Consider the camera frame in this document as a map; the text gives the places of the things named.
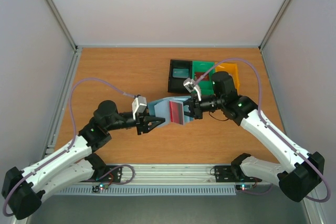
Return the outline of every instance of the metal frame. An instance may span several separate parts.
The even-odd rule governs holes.
[[[75,44],[75,41],[74,41],[74,39],[72,38],[72,36],[71,36],[71,34],[70,34],[70,32],[69,32],[69,30],[68,30],[66,24],[64,23],[64,21],[63,21],[61,15],[60,15],[60,13],[59,13],[59,11],[58,11],[56,5],[54,4],[54,1],[53,1],[53,0],[45,0],[45,1],[46,1],[47,5],[49,6],[49,8],[51,9],[51,12],[52,12],[53,15],[55,16],[55,18],[56,18],[58,24],[60,25],[61,29],[63,30],[63,32],[64,32],[64,34],[65,34],[65,36],[67,37],[67,39],[68,39],[68,41],[69,41],[69,43],[70,43],[72,49],[73,49],[74,51],[76,51],[77,46],[76,46],[76,44]]]
[[[57,136],[59,129],[61,127],[61,122],[64,117],[65,108],[67,106],[67,101],[70,96],[71,86],[73,83],[73,79],[75,78],[76,70],[79,64],[79,59],[82,53],[82,48],[79,47],[75,53],[72,56],[68,73],[65,77],[62,90],[60,93],[60,96],[58,98],[58,102],[55,108],[54,115],[52,117],[48,134],[46,137],[46,143],[45,143],[45,151],[43,152],[43,155],[41,158],[44,158],[46,155],[51,154],[54,152]]]
[[[281,113],[280,113],[280,108],[279,108],[279,103],[277,101],[277,98],[275,96],[275,93],[274,93],[274,89],[273,89],[273,85],[272,85],[272,82],[271,82],[271,79],[269,78],[269,74],[268,74],[268,68],[267,68],[267,64],[265,62],[265,57],[264,57],[264,51],[261,49],[260,50],[260,54],[261,54],[261,58],[263,60],[263,63],[264,63],[264,66],[265,66],[265,70],[266,70],[266,74],[267,74],[267,78],[268,78],[268,81],[269,81],[269,84],[271,86],[271,90],[272,90],[272,94],[273,94],[273,97],[274,97],[274,100],[275,100],[275,105],[277,106],[277,110],[278,110],[278,113],[279,113],[279,117],[280,117],[280,121],[281,121],[281,126],[282,126],[282,129],[283,129],[283,132],[286,134],[286,129],[285,129],[285,125],[284,125],[284,121],[283,121],[283,118],[281,116]]]
[[[148,44],[148,45],[135,45],[135,44],[110,44],[110,45],[79,45],[79,47],[87,48],[258,48],[258,45],[233,45],[233,44]]]
[[[63,189],[60,195],[144,196],[144,195],[236,195],[235,185],[217,183],[211,173],[216,164],[131,164],[136,176],[127,185],[112,186],[107,190],[92,192],[99,182],[85,182]],[[121,182],[129,180],[132,171],[123,168]]]
[[[73,79],[75,77],[76,69],[79,63],[79,59],[81,56],[82,47],[76,45],[74,39],[72,38],[64,20],[62,19],[55,3],[53,0],[45,0],[47,5],[50,7],[52,13],[54,14],[58,24],[60,25],[61,29],[63,30],[65,36],[67,37],[71,47],[74,50],[74,54],[68,69],[68,74],[66,75],[64,85],[59,96],[59,101],[57,107],[54,112],[53,119],[51,121],[48,135],[47,135],[47,142],[46,142],[46,151],[45,155],[48,155],[54,151],[54,147],[56,144],[57,135],[61,126],[62,118],[64,116],[65,107],[67,104],[67,99],[70,95],[71,85]],[[281,20],[282,16],[284,15],[286,9],[290,5],[291,0],[284,0],[276,17],[272,21],[268,31],[266,32],[260,46],[260,52],[264,49],[266,43],[268,42],[271,34],[277,27],[279,21]],[[85,45],[85,47],[191,47],[191,48],[225,48],[225,47],[232,47],[232,45]],[[249,45],[238,45],[235,47],[254,47]],[[146,165],[134,165],[137,171],[137,177],[132,183],[135,187],[141,187],[143,185],[152,185],[152,186],[168,186],[168,185],[177,185],[177,186],[186,186],[186,185],[193,185],[193,186],[218,186],[218,183],[214,182],[214,176],[210,174],[210,169],[215,164],[167,164],[167,165],[159,165],[159,164],[146,164]],[[127,179],[130,176],[130,173],[125,170],[124,171],[124,179]],[[188,178],[187,182],[185,181],[178,181],[178,177],[183,178],[185,180]],[[233,186],[234,183],[225,183],[224,186]],[[311,192],[311,196],[317,197],[316,191],[313,190]],[[307,213],[311,223],[322,223],[325,224],[326,219],[321,208],[321,204],[304,200],[304,204],[307,209]],[[29,218],[25,220],[18,221],[15,217],[12,219],[13,224],[26,224],[29,222]]]
[[[266,46],[266,43],[268,42],[270,36],[272,35],[273,31],[277,27],[278,23],[280,22],[282,16],[284,15],[285,11],[287,10],[288,6],[290,5],[292,0],[284,0],[281,4],[281,7],[278,11],[278,13],[275,15],[275,18],[273,19],[269,29],[267,30],[264,38],[262,39],[262,42],[259,46],[260,50],[263,50]]]

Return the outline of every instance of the black cable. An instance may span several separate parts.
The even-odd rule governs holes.
[[[212,174],[212,173],[211,173],[212,170],[214,170],[213,167],[210,169],[210,175],[215,176],[215,174]]]
[[[225,121],[229,120],[229,118],[224,119],[224,120],[217,119],[216,117],[214,117],[213,115],[210,114],[210,111],[209,111],[209,116],[211,116],[213,119],[216,119],[216,120],[221,121],[221,122],[225,122]]]

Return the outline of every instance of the gray floor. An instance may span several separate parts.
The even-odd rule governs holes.
[[[29,224],[304,224],[302,203],[276,188],[265,196],[53,196]]]

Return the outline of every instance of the white wall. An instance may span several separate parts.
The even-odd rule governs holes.
[[[8,169],[41,158],[72,50],[44,0],[0,0],[0,49],[2,188]]]
[[[283,0],[54,0],[78,45],[259,46]]]
[[[336,184],[336,0],[293,0],[264,50],[271,84],[290,137],[325,157]],[[324,185],[318,187],[321,198]],[[322,204],[336,222],[336,190]]]

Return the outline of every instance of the red object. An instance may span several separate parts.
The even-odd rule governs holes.
[[[169,101],[170,121],[172,123],[184,124],[183,104]]]
[[[201,77],[201,75],[203,75],[205,72],[195,72],[195,80],[198,80],[200,77]],[[208,80],[210,80],[210,78],[209,78],[209,74],[207,74],[203,79],[202,79],[202,81],[208,81]]]
[[[110,182],[109,182],[109,186],[112,184],[112,182],[113,182],[113,174],[112,173],[110,173],[110,175],[111,175],[111,180],[110,180]]]

